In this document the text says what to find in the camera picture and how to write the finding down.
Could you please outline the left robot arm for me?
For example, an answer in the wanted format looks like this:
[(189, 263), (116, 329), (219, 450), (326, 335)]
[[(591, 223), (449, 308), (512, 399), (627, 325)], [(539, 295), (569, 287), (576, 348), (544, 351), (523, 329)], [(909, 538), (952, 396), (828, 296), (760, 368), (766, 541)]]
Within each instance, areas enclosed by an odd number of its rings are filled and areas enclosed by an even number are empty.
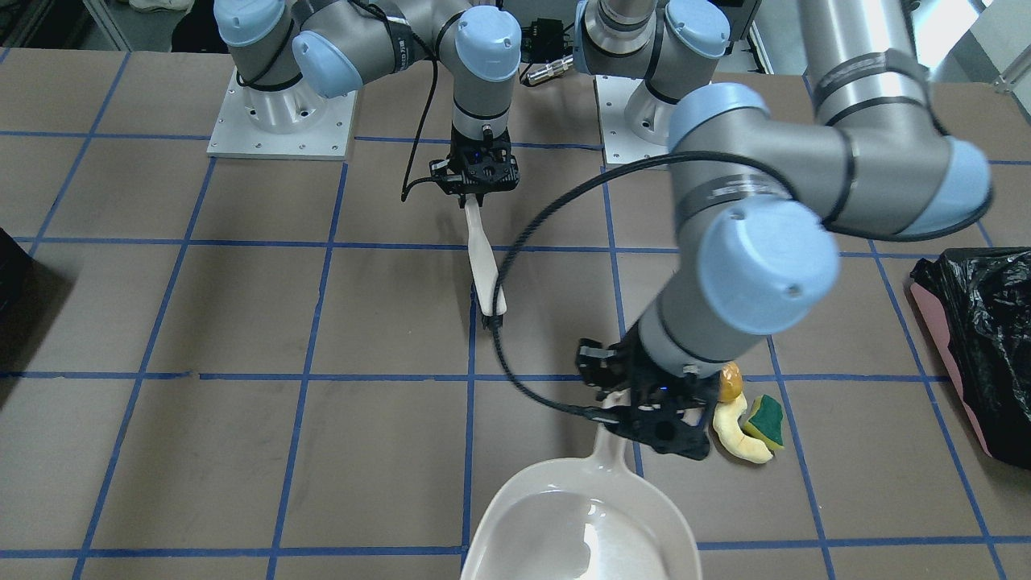
[(583, 341), (583, 379), (629, 393), (609, 432), (701, 460), (719, 372), (803, 320), (839, 274), (836, 234), (890, 242), (965, 229), (989, 161), (935, 125), (901, 1), (803, 1), (813, 124), (778, 122), (739, 82), (675, 106), (667, 155), (680, 267), (621, 342)]

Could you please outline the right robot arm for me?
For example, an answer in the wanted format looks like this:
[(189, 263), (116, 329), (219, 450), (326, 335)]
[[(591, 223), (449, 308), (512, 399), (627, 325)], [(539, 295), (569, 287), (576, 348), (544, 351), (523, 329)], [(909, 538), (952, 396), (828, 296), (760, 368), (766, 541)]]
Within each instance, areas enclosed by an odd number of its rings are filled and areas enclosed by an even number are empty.
[(518, 186), (508, 120), (522, 29), (511, 12), (470, 1), (217, 1), (213, 19), (255, 136), (301, 135), (332, 100), (428, 61), (453, 78), (453, 113), (448, 157), (427, 181), (460, 203)]

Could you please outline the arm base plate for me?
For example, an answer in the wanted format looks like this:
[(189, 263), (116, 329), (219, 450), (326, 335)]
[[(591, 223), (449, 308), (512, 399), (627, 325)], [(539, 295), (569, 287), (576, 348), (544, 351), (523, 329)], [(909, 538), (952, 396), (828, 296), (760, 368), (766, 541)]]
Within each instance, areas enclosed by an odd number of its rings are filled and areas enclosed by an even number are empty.
[(596, 76), (595, 89), (606, 165), (668, 153), (673, 104), (652, 95), (641, 78)]
[(307, 81), (262, 92), (244, 88), (237, 71), (218, 111), (206, 153), (213, 158), (345, 161), (358, 92), (325, 99)]

